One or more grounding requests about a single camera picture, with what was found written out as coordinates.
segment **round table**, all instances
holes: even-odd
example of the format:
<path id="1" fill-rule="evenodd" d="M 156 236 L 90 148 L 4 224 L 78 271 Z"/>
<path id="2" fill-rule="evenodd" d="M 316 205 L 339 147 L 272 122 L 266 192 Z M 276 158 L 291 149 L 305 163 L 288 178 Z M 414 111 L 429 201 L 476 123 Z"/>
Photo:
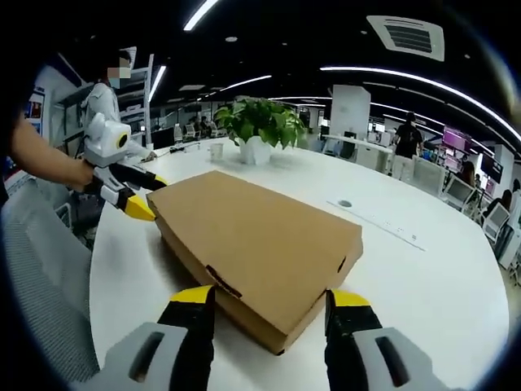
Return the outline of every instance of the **round table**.
<path id="1" fill-rule="evenodd" d="M 209 161 L 210 143 L 224 159 Z M 219 169 L 363 226 L 364 253 L 342 289 L 367 298 L 384 327 L 396 327 L 432 360 L 449 387 L 474 388 L 507 341 L 506 292 L 480 227 L 440 200 L 375 171 L 316 152 L 276 150 L 269 164 L 239 163 L 229 140 L 208 140 L 144 167 L 174 183 Z M 352 211 L 340 208 L 349 200 Z M 401 236 L 414 235 L 411 245 Z M 170 296 L 194 286 L 154 223 L 106 204 L 90 271 L 90 321 L 99 365 L 116 342 L 155 322 Z M 208 389 L 329 389 L 324 311 L 276 357 L 217 313 Z"/>

